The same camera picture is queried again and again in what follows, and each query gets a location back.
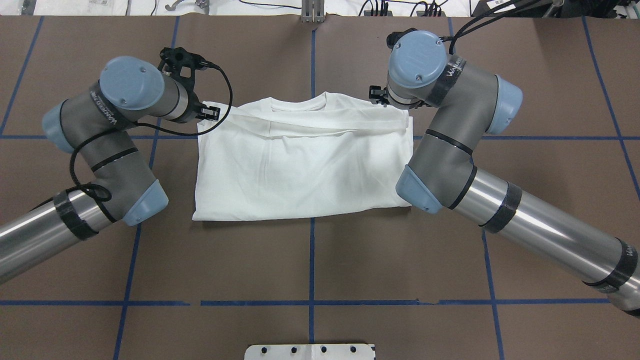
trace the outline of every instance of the blue joint cap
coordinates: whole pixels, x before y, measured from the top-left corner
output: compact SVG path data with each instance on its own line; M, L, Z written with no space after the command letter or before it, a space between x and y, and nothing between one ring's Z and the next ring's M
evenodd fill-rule
M42 117L42 130L49 141L56 144L60 150L71 154L74 148L69 144L67 138L65 138L62 125L60 124L60 112L62 111L62 104L64 103L64 101L59 103Z
M100 89L115 106L142 110L153 106L164 93L162 73L146 61L119 56L107 63L100 74Z
M499 75L495 77L498 78L498 100L495 103L491 125L486 132L498 135L516 117L520 105L522 105L522 90L509 81L503 80Z
M447 65L444 44L428 31L412 31L391 50L389 76L400 86L416 89L436 81Z
M129 226L138 225L162 211L169 204L160 181L155 180L122 218Z
M435 214L442 209L442 204L427 189L427 186L424 185L409 165L404 166L404 171L402 171L400 180L396 184L396 192L406 202L429 214Z

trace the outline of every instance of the table surface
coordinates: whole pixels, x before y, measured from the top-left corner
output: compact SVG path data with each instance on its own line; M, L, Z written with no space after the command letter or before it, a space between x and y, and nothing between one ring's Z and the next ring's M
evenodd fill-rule
M182 46L223 67L235 105L322 92L366 99L391 31L448 35L467 19L1 17L0 224L68 188L42 115L120 55ZM458 54L524 103L475 164L638 247L640 22L502 19ZM225 101L198 73L203 100ZM412 110L417 143L434 114ZM195 124L179 126L195 130ZM637 359L640 322L559 267L449 210L375 209L194 222L195 139L130 131L170 203L117 223L0 286L3 359L242 359L259 343L374 343L378 359ZM83 164L83 181L91 173Z

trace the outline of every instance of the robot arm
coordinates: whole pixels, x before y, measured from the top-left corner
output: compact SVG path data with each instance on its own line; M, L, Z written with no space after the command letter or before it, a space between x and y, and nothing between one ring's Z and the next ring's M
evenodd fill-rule
M387 87L370 87L371 101L438 108L398 180L398 194L429 213L443 206L458 211L485 231L555 261L619 309L640 317L640 268L633 246L472 163L482 135L499 134L516 115L522 91L448 55L440 38L427 31L393 33L387 44L392 49Z
M178 123L217 120L220 109L200 103L193 86L195 70L219 68L181 47L164 48L161 59L157 69L130 56L115 58L89 91L63 101L44 116L48 139L69 153L81 147L79 153L95 180L91 188L62 191L0 227L0 283L113 222L136 225L168 204L144 155L125 130L137 126L145 115ZM191 69L190 77L181 76L183 67Z

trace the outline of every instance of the white cloth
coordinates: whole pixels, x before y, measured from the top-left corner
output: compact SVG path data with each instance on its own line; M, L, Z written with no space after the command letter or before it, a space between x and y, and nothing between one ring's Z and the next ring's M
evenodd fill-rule
M227 106L207 102L221 108ZM203 120L198 130L211 127ZM193 220L267 220L409 206L396 182L413 153L406 110L323 93L238 108L198 137Z

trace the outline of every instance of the light blue cap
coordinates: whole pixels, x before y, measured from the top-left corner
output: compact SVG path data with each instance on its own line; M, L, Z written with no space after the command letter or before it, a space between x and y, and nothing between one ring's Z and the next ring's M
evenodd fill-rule
M511 123L522 105L522 90L509 81L498 78L498 100L495 103L495 112L487 133L498 135Z
M400 86L415 89L436 81L447 65L444 44L428 31L412 31L391 51L389 76Z
M135 204L127 211L122 220L129 226L138 225L162 211L169 204L160 181L155 180Z
M42 117L42 130L49 141L56 144L60 150L71 154L74 151L74 148L69 144L67 138L65 138L65 134L62 131L62 125L60 124L60 111L62 110L62 104L64 104L64 101L59 103L55 108L49 110Z
M442 209L438 199L429 191L409 165L404 166L400 180L396 184L396 192L406 202L430 214L435 214Z
M119 56L107 63L100 74L100 89L115 106L142 110L153 106L164 92L162 73L146 61Z

